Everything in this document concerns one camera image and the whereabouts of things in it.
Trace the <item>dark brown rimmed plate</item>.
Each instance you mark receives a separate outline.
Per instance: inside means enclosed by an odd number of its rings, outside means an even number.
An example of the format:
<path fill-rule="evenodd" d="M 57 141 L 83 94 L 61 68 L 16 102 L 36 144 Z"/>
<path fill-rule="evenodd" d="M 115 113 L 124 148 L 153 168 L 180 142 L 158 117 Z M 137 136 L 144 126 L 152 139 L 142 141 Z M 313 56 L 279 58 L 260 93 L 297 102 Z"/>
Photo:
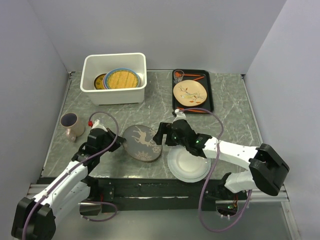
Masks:
<path fill-rule="evenodd" d="M 122 138 L 124 150 L 134 159 L 151 163 L 157 160 L 162 153 L 162 145 L 153 140 L 156 132 L 148 126 L 136 124 L 124 130 Z"/>

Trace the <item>white ribbed deep plate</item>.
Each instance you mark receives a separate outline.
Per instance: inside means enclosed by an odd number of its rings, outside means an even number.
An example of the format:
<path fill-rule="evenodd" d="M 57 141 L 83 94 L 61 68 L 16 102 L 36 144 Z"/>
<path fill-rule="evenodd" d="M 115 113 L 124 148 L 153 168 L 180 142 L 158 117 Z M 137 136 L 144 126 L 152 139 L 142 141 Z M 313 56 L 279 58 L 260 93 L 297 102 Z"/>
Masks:
<path fill-rule="evenodd" d="M 167 155 L 168 167 L 196 168 L 208 166 L 211 168 L 211 159 L 190 154 L 184 147 L 176 146 L 170 149 Z"/>

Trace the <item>white bottom plate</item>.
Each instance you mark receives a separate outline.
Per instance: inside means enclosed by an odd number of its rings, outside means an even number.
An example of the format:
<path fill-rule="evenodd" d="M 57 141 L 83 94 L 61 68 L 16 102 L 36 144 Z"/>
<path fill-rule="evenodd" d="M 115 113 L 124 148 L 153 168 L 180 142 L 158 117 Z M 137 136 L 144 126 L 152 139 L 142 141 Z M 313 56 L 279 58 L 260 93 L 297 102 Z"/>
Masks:
<path fill-rule="evenodd" d="M 180 181 L 185 183 L 196 183 L 203 180 L 210 171 L 208 166 L 182 168 L 177 165 L 169 167 L 171 173 Z"/>

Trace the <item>yellow patterned small plate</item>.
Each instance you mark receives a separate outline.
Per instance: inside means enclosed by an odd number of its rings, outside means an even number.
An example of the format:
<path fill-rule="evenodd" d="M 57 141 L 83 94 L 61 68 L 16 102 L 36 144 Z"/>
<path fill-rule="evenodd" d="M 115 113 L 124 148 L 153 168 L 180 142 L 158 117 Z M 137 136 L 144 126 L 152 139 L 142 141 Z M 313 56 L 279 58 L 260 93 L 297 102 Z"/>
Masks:
<path fill-rule="evenodd" d="M 105 89 L 106 89 L 105 86 L 104 86 L 104 78 L 105 78 L 105 75 L 106 75 L 106 74 L 103 73 L 103 74 L 98 75 L 98 76 L 95 78 L 93 84 L 94 84 L 94 88 L 95 88 L 96 90 L 105 90 Z"/>

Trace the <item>cream green leaf plate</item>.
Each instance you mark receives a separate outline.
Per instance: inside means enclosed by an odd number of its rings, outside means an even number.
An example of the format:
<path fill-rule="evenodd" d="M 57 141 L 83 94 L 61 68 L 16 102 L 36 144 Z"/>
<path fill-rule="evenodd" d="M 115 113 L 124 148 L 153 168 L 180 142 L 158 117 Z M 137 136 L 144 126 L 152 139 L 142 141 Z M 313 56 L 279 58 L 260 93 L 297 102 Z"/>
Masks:
<path fill-rule="evenodd" d="M 140 86 L 142 87 L 145 84 L 145 75 L 140 73 L 139 78 L 140 78 Z"/>

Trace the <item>pink plastic plate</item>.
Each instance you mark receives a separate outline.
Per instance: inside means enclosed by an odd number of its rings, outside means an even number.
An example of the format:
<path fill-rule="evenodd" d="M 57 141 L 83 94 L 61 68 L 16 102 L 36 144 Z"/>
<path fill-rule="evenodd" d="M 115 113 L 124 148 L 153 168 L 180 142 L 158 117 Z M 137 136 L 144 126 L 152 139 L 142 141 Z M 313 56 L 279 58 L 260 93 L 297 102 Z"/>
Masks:
<path fill-rule="evenodd" d="M 144 76 L 141 73 L 137 73 L 138 76 L 138 85 L 137 87 L 140 88 L 144 84 Z"/>

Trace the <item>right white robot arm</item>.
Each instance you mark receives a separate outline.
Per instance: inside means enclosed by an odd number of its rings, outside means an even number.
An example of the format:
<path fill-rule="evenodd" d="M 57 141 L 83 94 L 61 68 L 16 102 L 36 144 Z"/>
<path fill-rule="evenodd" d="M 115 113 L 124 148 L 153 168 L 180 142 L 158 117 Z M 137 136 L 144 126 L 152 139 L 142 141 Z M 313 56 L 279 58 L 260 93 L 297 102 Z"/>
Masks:
<path fill-rule="evenodd" d="M 269 196 L 277 196 L 290 171 L 288 164 L 266 143 L 245 146 L 220 141 L 204 133 L 195 132 L 185 119 L 172 123 L 161 122 L 153 137 L 157 145 L 183 146 L 191 155 L 219 160 L 245 169 L 240 173 L 227 173 L 219 186 L 219 195 L 232 198 L 241 191 L 259 189 Z"/>

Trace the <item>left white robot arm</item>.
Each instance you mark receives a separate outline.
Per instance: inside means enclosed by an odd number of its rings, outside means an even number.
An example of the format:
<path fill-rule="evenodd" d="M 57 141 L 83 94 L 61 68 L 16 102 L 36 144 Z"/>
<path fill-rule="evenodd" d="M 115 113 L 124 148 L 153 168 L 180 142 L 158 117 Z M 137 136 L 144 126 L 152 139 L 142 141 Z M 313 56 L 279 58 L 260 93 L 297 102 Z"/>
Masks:
<path fill-rule="evenodd" d="M 58 223 L 82 201 L 98 204 L 99 181 L 89 174 L 105 152 L 117 150 L 125 138 L 108 128 L 92 128 L 63 172 L 40 193 L 22 198 L 16 207 L 11 235 L 19 240 L 50 240 Z"/>

